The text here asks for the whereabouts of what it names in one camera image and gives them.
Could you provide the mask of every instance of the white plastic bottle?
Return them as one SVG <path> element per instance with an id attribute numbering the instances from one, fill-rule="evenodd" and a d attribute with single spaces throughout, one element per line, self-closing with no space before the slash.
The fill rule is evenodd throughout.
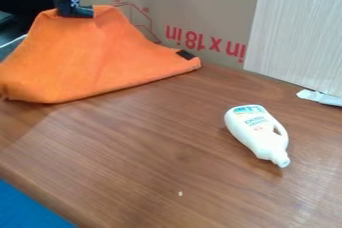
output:
<path id="1" fill-rule="evenodd" d="M 285 128 L 260 105 L 230 109 L 225 123 L 233 136 L 259 159 L 270 160 L 281 168 L 290 164 L 286 148 L 289 136 Z"/>

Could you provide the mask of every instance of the wooden table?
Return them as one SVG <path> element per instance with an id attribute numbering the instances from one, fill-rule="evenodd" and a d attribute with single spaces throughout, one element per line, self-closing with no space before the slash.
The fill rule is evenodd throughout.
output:
<path id="1" fill-rule="evenodd" d="M 2 102 L 0 176 L 87 227 L 342 227 L 342 110 L 298 91 L 207 65 L 68 104 Z M 248 103 L 287 128 L 288 168 L 225 128 Z"/>

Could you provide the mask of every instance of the orange towel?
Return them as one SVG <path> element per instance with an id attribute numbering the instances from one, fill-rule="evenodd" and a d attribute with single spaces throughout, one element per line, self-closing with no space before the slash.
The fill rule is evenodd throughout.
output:
<path id="1" fill-rule="evenodd" d="M 27 38 L 0 63 L 0 95 L 60 103 L 201 67 L 198 57 L 183 58 L 148 41 L 116 8 L 94 9 L 93 19 L 40 13 Z"/>

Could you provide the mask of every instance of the light wood panel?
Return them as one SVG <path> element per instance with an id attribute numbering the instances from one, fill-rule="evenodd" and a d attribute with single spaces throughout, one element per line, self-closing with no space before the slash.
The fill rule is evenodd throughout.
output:
<path id="1" fill-rule="evenodd" d="M 258 0 L 244 68 L 342 96 L 342 0 Z"/>

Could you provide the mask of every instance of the bottle label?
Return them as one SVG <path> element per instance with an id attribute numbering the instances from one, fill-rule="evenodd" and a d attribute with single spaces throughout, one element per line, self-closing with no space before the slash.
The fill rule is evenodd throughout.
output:
<path id="1" fill-rule="evenodd" d="M 265 109 L 258 105 L 241 106 L 234 109 L 236 116 L 243 120 L 243 122 L 252 127 L 254 130 L 263 130 L 262 123 L 269 122 L 264 114 Z"/>
<path id="2" fill-rule="evenodd" d="M 235 114 L 257 114 L 266 113 L 266 111 L 257 105 L 241 106 L 234 109 Z"/>

